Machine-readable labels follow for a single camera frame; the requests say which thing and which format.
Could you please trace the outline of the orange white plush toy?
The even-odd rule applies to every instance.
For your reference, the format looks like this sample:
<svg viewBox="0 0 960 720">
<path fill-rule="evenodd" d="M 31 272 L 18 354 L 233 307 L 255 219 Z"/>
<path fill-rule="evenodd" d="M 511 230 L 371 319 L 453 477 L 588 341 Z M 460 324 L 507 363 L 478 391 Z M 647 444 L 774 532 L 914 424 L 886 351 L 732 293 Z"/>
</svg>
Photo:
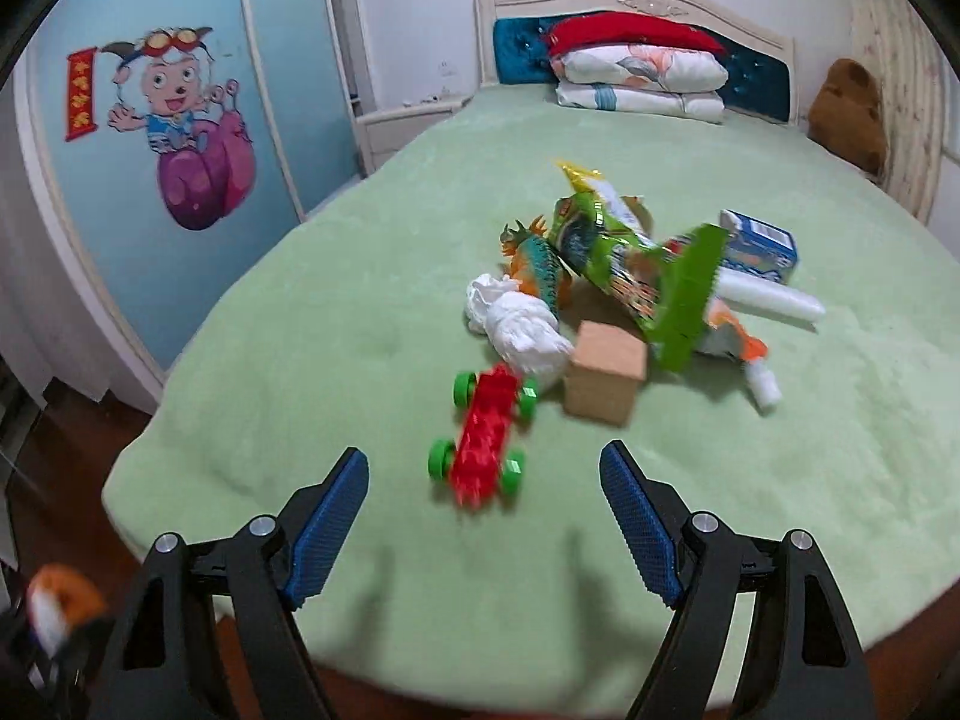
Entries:
<svg viewBox="0 0 960 720">
<path fill-rule="evenodd" d="M 86 575 L 64 564 L 46 564 L 29 581 L 28 619 L 39 647 L 54 656 L 78 629 L 105 617 L 106 599 Z"/>
</svg>

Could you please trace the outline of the orange drink pouch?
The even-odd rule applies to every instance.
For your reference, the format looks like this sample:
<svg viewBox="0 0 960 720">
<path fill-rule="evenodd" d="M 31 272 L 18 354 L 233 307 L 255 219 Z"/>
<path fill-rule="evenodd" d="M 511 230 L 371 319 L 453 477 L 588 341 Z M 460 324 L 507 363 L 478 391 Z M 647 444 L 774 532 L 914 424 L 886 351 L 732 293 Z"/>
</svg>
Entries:
<svg viewBox="0 0 960 720">
<path fill-rule="evenodd" d="M 768 367 L 768 346 L 750 335 L 734 310 L 719 298 L 711 298 L 706 304 L 703 323 L 704 330 L 695 351 L 738 364 L 750 395 L 762 413 L 778 406 L 782 395 L 776 376 Z"/>
</svg>

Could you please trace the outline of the wooden block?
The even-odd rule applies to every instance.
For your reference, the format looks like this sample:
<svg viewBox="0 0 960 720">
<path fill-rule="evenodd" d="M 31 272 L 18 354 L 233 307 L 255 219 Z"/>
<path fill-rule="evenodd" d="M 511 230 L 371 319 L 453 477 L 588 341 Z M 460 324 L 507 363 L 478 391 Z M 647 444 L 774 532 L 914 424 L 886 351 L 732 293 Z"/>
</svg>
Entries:
<svg viewBox="0 0 960 720">
<path fill-rule="evenodd" d="M 568 415 L 628 424 L 647 378 L 647 344 L 617 325 L 583 320 L 563 387 Z"/>
</svg>

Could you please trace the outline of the red green toy car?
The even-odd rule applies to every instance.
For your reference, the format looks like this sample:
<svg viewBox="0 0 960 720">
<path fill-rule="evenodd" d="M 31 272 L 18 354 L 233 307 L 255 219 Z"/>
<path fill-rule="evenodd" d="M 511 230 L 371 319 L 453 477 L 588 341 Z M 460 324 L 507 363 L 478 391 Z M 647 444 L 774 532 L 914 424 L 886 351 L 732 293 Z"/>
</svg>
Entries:
<svg viewBox="0 0 960 720">
<path fill-rule="evenodd" d="M 508 447 L 514 424 L 527 424 L 539 403 L 537 383 L 498 362 L 483 372 L 460 372 L 452 401 L 462 413 L 460 436 L 438 439 L 428 452 L 428 476 L 446 483 L 455 504 L 480 509 L 494 497 L 514 496 L 524 477 L 523 450 Z"/>
</svg>

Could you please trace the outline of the white foam roll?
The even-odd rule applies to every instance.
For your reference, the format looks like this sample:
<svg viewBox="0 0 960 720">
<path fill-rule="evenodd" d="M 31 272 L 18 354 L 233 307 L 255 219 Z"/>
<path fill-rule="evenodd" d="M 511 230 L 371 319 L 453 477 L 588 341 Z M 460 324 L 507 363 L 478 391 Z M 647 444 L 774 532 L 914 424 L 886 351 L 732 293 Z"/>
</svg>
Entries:
<svg viewBox="0 0 960 720">
<path fill-rule="evenodd" d="M 716 271 L 715 293 L 727 302 L 786 319 L 815 323 L 825 317 L 825 307 L 814 296 L 724 266 Z"/>
</svg>

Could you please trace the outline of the blue milk carton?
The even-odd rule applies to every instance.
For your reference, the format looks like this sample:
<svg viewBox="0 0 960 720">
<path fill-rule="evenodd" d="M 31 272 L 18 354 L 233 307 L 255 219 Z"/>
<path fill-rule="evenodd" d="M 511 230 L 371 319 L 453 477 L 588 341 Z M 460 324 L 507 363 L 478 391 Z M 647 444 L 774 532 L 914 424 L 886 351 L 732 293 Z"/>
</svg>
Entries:
<svg viewBox="0 0 960 720">
<path fill-rule="evenodd" d="M 731 208 L 719 212 L 718 223 L 729 234 L 722 265 L 775 283 L 789 283 L 799 263 L 791 232 Z"/>
</svg>

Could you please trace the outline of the white tissue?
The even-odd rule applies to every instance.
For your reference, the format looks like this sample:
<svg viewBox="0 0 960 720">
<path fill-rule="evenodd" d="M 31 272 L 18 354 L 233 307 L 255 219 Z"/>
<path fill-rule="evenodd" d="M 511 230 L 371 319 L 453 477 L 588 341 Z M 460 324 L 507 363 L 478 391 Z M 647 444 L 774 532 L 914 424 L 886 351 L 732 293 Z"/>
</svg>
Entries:
<svg viewBox="0 0 960 720">
<path fill-rule="evenodd" d="M 464 317 L 474 335 L 482 335 L 509 369 L 534 379 L 540 392 L 562 380 L 573 343 L 547 303 L 523 293 L 521 283 L 483 273 L 466 289 Z"/>
</svg>

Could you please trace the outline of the green yellow snack bag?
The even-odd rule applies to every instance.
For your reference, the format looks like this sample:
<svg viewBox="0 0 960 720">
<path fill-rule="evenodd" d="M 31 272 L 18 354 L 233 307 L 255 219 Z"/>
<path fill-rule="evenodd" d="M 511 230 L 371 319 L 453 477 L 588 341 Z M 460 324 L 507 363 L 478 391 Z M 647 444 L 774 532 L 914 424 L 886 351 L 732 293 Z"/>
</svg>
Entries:
<svg viewBox="0 0 960 720">
<path fill-rule="evenodd" d="M 641 223 L 640 205 L 600 172 L 571 163 L 558 167 L 571 193 L 553 210 L 551 249 L 569 270 L 626 310 L 659 366 L 683 371 L 706 328 L 704 312 L 726 249 L 726 229 L 704 223 L 654 241 Z"/>
</svg>

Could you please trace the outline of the brown plush bear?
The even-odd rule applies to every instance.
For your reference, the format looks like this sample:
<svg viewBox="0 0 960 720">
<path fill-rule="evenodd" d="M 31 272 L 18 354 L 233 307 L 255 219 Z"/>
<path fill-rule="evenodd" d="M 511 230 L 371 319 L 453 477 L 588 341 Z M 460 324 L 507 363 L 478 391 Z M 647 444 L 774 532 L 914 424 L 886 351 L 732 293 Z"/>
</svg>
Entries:
<svg viewBox="0 0 960 720">
<path fill-rule="evenodd" d="M 882 94 L 856 60 L 838 59 L 809 109 L 809 138 L 838 158 L 878 177 L 887 158 Z"/>
</svg>

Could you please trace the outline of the floral folded quilt lower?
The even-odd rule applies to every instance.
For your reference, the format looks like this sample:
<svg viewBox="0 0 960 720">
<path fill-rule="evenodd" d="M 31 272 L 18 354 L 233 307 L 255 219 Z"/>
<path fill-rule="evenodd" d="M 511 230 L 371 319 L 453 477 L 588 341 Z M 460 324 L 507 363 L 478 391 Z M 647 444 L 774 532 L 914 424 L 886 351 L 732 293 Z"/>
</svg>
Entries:
<svg viewBox="0 0 960 720">
<path fill-rule="evenodd" d="M 578 109 L 665 115 L 708 124 L 720 124 L 726 112 L 724 101 L 718 93 L 662 93 L 604 83 L 575 85 L 560 82 L 556 85 L 556 101 L 560 106 Z"/>
</svg>

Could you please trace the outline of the blue cartoon wardrobe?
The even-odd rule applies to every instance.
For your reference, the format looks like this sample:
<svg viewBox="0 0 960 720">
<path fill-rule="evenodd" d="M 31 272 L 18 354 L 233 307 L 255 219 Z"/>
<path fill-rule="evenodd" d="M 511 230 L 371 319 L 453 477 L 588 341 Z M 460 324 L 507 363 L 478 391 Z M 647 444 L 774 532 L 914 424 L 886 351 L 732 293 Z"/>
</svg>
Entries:
<svg viewBox="0 0 960 720">
<path fill-rule="evenodd" d="M 332 0 L 57 0 L 13 104 L 70 282 L 146 388 L 358 177 Z"/>
</svg>

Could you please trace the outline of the white nightstand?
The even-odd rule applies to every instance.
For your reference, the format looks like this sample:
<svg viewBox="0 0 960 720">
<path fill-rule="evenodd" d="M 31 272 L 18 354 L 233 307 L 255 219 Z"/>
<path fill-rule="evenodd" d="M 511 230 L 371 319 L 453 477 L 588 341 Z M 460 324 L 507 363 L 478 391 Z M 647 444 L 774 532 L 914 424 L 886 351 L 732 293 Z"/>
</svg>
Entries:
<svg viewBox="0 0 960 720">
<path fill-rule="evenodd" d="M 469 96 L 454 96 L 356 117 L 353 128 L 364 176 L 374 174 L 421 133 L 457 114 L 469 101 Z"/>
</svg>

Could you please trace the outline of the floral cream curtain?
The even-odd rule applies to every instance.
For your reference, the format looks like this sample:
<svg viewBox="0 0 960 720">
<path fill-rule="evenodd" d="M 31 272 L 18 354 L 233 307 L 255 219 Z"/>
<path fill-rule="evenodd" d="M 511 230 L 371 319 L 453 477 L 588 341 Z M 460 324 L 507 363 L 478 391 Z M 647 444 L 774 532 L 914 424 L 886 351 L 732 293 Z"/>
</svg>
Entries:
<svg viewBox="0 0 960 720">
<path fill-rule="evenodd" d="M 944 60 L 910 0 L 851 0 L 853 57 L 880 88 L 887 156 L 880 185 L 926 224 L 939 188 L 947 103 Z"/>
</svg>

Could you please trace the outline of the red pillow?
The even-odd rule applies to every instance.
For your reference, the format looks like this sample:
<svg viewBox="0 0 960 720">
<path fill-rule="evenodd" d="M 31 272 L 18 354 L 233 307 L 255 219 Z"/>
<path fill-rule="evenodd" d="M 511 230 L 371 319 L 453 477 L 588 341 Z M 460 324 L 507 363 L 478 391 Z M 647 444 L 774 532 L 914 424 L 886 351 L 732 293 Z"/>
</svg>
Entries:
<svg viewBox="0 0 960 720">
<path fill-rule="evenodd" d="M 550 57 L 605 44 L 644 44 L 726 54 L 726 47 L 708 32 L 659 16 L 628 11 L 597 11 L 570 16 L 555 23 L 547 32 L 545 41 Z"/>
</svg>

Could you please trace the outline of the cream bed headboard blue padding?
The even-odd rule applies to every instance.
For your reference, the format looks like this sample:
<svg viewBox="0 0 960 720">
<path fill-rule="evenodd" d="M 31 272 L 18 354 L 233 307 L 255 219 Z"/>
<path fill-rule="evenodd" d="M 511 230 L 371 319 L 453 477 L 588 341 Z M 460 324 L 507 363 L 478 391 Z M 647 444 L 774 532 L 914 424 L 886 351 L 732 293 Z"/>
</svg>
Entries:
<svg viewBox="0 0 960 720">
<path fill-rule="evenodd" d="M 473 0 L 473 15 L 483 86 L 544 85 L 570 50 L 649 44 L 715 57 L 726 106 L 797 121 L 793 39 L 713 0 Z"/>
</svg>

